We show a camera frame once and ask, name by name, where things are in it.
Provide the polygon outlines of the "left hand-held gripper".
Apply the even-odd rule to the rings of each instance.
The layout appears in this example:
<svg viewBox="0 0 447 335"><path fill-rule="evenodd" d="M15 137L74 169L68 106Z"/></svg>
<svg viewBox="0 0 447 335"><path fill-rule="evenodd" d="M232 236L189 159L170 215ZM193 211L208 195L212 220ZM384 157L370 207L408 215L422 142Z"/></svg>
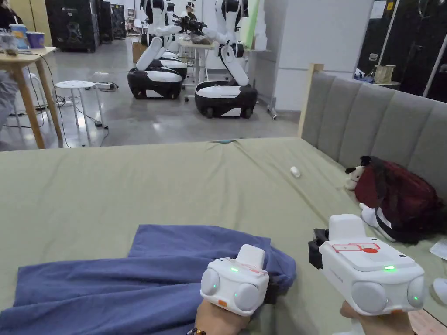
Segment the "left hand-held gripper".
<svg viewBox="0 0 447 335"><path fill-rule="evenodd" d="M202 275L201 297L242 317L252 316L262 305L275 305L279 288L265 269L269 257L265 249L244 244L236 258L215 259Z"/></svg>

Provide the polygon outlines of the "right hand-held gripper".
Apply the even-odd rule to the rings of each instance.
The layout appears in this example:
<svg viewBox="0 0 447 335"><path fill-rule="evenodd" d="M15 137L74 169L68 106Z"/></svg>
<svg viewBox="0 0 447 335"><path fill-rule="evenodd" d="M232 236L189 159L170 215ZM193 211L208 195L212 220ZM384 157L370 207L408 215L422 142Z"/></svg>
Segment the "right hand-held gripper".
<svg viewBox="0 0 447 335"><path fill-rule="evenodd" d="M366 234L353 214L333 215L308 243L309 262L359 314L378 316L423 308L424 269L411 257Z"/></svg>

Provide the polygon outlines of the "person's left hand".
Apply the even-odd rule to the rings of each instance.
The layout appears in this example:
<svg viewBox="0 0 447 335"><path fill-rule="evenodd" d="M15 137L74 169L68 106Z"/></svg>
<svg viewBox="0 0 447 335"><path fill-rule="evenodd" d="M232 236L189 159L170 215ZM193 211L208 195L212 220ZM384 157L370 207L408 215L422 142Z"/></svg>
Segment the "person's left hand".
<svg viewBox="0 0 447 335"><path fill-rule="evenodd" d="M206 335L238 335L250 320L250 316L234 314L203 300L197 309L194 328Z"/></svg>

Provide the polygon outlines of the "person's right hand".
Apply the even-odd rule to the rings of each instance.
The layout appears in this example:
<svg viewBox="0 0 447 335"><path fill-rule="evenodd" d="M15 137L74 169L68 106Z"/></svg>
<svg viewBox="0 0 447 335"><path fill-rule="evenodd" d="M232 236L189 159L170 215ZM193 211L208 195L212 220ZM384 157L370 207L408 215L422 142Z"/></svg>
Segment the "person's right hand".
<svg viewBox="0 0 447 335"><path fill-rule="evenodd" d="M347 301L340 308L343 317L360 323L366 335L413 335L409 316L404 312L393 314L365 316L357 313Z"/></svg>

